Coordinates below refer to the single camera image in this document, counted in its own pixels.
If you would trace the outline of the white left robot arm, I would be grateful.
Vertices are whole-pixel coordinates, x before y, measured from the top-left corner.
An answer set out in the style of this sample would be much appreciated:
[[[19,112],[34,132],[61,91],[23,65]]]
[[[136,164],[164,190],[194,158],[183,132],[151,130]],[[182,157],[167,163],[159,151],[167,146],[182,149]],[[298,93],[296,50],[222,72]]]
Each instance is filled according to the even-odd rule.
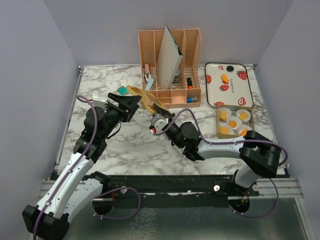
[[[70,227],[71,211],[66,210],[76,187],[97,162],[107,147],[107,140],[116,135],[114,129],[129,122],[139,108],[140,95],[121,96],[109,93],[115,101],[106,103],[106,108],[94,106],[92,101],[82,95],[77,99],[87,103],[90,108],[86,113],[84,130],[76,141],[73,152],[60,176],[46,195],[36,205],[27,205],[22,217],[27,231],[33,239],[61,240]]]

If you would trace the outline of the rectangular yellow cracker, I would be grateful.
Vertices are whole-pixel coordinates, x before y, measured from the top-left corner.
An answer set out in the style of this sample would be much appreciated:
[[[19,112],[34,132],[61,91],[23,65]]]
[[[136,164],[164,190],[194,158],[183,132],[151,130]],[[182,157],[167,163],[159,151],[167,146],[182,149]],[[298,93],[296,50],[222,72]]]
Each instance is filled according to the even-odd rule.
[[[246,120],[246,118],[248,117],[248,114],[246,114],[245,112],[242,112],[238,118],[241,119],[243,122]]]

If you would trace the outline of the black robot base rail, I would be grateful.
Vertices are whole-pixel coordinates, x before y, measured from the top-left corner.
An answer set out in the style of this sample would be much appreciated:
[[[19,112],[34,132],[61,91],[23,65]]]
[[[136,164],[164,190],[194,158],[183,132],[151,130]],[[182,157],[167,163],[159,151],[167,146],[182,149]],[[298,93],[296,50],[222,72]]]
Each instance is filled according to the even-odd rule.
[[[258,196],[252,188],[245,189],[234,183],[232,175],[105,175],[98,171],[84,180],[95,179],[107,193],[94,200],[102,210],[142,208],[227,208],[228,198]],[[129,187],[126,193],[110,190]]]

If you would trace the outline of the silver tin lid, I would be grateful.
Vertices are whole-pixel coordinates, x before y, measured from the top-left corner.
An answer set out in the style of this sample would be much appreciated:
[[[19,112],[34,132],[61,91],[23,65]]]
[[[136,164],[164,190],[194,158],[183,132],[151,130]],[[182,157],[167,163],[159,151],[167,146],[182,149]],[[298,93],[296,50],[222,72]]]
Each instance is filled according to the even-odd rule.
[[[152,93],[149,91],[146,91],[142,88],[134,87],[131,85],[127,85],[126,89],[133,95],[139,95],[141,96],[140,104],[153,116],[156,113],[153,104],[157,104],[161,107],[166,107],[163,103],[161,103]]]

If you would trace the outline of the rectangular tan biscuit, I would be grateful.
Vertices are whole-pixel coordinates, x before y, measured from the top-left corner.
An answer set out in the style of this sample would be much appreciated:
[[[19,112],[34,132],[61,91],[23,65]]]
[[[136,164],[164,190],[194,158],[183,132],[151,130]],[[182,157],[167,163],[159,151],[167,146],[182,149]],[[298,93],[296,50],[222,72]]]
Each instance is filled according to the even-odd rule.
[[[221,120],[226,120],[228,118],[228,113],[226,111],[221,111],[219,114]]]

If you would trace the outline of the small oval brown cookie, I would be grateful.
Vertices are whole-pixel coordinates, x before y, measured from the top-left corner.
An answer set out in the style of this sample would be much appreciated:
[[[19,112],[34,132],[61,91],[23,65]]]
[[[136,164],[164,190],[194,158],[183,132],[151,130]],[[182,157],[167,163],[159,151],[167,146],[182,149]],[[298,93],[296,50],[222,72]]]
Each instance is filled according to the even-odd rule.
[[[231,128],[236,128],[237,127],[237,122],[236,121],[231,120],[231,121],[228,122],[228,124],[229,124],[229,126]]]

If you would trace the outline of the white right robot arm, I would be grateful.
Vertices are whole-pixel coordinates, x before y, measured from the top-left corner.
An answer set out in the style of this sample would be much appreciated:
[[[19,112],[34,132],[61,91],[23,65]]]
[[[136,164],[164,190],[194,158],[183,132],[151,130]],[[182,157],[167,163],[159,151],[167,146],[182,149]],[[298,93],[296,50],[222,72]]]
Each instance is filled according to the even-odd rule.
[[[182,154],[191,161],[213,158],[240,159],[245,166],[235,171],[229,189],[240,196],[258,179],[274,178],[277,175],[281,153],[284,149],[254,130],[244,136],[226,139],[205,139],[197,121],[176,124],[179,117],[167,109],[153,104],[155,114],[150,121],[150,130],[155,136],[165,135],[170,143],[182,149]]]

